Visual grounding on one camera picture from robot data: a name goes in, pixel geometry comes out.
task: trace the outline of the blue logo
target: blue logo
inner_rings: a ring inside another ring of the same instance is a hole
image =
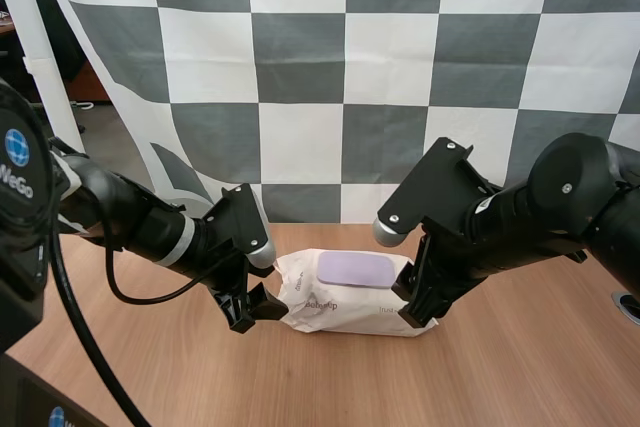
[[[11,162],[18,167],[24,167],[29,163],[29,144],[19,130],[9,129],[4,136],[4,147]]]
[[[49,416],[49,427],[64,427],[64,410],[55,407]]]

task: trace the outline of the purple lid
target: purple lid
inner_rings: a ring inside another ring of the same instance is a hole
[[[326,251],[318,259],[318,280],[325,284],[389,289],[396,280],[393,262],[364,252]]]

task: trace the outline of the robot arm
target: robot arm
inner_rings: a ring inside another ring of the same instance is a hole
[[[60,153],[50,151],[29,105],[1,81],[0,126],[0,310],[13,313],[0,329],[0,353],[42,318],[52,223],[108,254],[127,249],[206,285],[236,332],[287,313],[263,284],[247,288],[248,275],[269,275],[276,256],[249,185],[223,189],[204,218],[194,219],[60,141]],[[130,303],[173,298],[131,299],[114,275],[110,286]]]
[[[276,258],[266,216],[248,184],[223,189],[222,199],[197,219],[85,155],[55,158],[63,171],[72,172],[72,184],[78,183],[74,176],[79,180],[79,187],[60,202],[63,233],[105,248],[129,250],[206,285],[236,332],[246,332],[255,320],[278,320],[287,313],[263,284],[247,291],[248,274],[268,276]],[[106,242],[105,225],[111,230],[111,245]],[[119,293],[115,280],[110,284],[120,300],[155,303],[128,298]]]
[[[583,248],[640,298],[640,153],[567,134],[527,181],[501,190],[469,164],[471,150],[438,139],[378,211],[382,245],[425,232],[394,285],[409,324],[444,316],[491,274],[559,255],[582,262]]]

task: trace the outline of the logo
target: logo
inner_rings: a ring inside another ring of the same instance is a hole
[[[10,189],[24,195],[27,199],[33,198],[33,189],[27,185],[24,177],[16,177],[11,173],[11,168],[0,164],[0,182],[9,186]]]
[[[7,149],[9,159],[18,167],[24,167],[29,163],[29,144],[22,132],[9,129],[4,136],[4,147]]]
[[[74,427],[74,425],[64,420],[62,407],[54,407],[49,416],[49,427]]]
[[[308,301],[305,304],[305,307],[309,307],[311,309],[320,309],[320,310],[324,310],[324,309],[336,310],[338,308],[338,304],[334,304],[333,302],[327,302],[326,304],[319,304],[317,300],[314,300],[314,301]]]

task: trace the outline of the fabric backdrop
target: fabric backdrop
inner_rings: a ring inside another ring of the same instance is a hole
[[[570,131],[640,149],[640,0],[58,0],[158,195],[370,222],[440,136],[497,184]]]

